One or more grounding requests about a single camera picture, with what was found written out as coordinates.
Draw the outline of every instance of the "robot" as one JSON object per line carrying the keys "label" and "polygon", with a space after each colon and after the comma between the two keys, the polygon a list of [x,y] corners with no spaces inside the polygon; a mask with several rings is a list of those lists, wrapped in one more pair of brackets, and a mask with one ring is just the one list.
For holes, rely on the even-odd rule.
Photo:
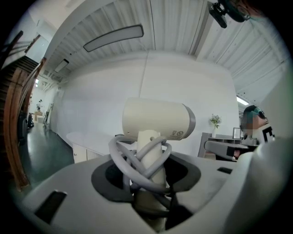
{"label": "robot", "polygon": [[[194,113],[181,103],[129,98],[124,136],[109,142],[110,154],[52,175],[25,197],[23,213],[44,233],[245,230],[284,188],[291,141],[261,144],[237,163],[173,152],[167,140],[188,137],[195,124]],[[119,143],[133,140],[136,151]],[[220,144],[220,152],[213,143],[206,147],[225,155],[228,146]]]}

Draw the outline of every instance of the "ceiling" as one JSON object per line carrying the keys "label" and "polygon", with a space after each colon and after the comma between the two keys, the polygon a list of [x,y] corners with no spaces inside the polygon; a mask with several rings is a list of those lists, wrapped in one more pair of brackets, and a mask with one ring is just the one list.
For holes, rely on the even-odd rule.
{"label": "ceiling", "polygon": [[[221,28],[204,0],[117,0],[89,14],[58,42],[43,75],[61,81],[71,71],[108,56],[140,50],[176,51],[227,68],[237,95],[259,105],[280,80],[289,53],[268,20],[237,23],[228,16]],[[112,30],[142,24],[144,36],[87,52],[83,45]],[[69,65],[59,73],[57,65]],[[239,111],[245,106],[239,105]]]}

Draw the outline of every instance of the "staircase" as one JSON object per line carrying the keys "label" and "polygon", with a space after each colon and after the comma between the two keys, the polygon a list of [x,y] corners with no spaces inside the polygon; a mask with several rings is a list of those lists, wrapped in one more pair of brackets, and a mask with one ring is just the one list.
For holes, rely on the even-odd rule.
{"label": "staircase", "polygon": [[1,171],[4,172],[2,176],[4,176],[5,180],[13,179],[13,174],[8,160],[4,140],[4,107],[7,92],[11,84],[13,74],[17,68],[21,68],[22,70],[27,72],[28,75],[36,68],[37,65],[37,62],[24,56],[17,61],[9,64],[0,71],[0,167]]}

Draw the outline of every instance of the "person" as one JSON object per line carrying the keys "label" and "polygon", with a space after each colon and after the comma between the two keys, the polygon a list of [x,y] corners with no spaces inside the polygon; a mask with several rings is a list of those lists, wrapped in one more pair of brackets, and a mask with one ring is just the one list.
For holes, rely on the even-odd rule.
{"label": "person", "polygon": [[38,112],[41,111],[41,102],[42,102],[42,99],[38,101],[38,104],[37,104],[37,110]]}
{"label": "person", "polygon": [[[265,117],[264,112],[257,106],[251,105],[247,107],[243,112],[243,118],[241,120],[240,128],[244,133],[244,139],[248,136],[252,137],[253,132],[262,126],[268,124],[269,121]],[[238,158],[240,151],[235,150],[234,157]]]}

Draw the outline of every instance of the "coiled cord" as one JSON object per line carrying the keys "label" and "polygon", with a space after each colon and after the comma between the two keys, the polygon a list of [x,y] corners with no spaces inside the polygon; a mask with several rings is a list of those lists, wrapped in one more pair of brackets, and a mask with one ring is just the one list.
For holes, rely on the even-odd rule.
{"label": "coiled cord", "polygon": [[[119,144],[119,141],[131,141],[131,139],[125,136],[117,136],[109,142],[109,151],[111,158],[113,159],[116,166],[123,173],[123,189],[131,193],[144,188],[151,192],[154,197],[167,209],[170,209],[170,200],[165,197],[165,194],[170,193],[170,188],[163,185],[154,183],[151,179],[159,169],[162,168],[164,162],[170,156],[172,146],[168,144],[165,137],[157,137],[145,145],[135,156],[136,150],[130,151],[125,146]],[[141,159],[157,144],[166,146],[167,149],[162,156],[155,161],[149,168],[145,168],[141,163]],[[166,216],[168,212],[163,211],[149,211],[147,209],[139,208],[139,212],[150,214],[152,216]]]}

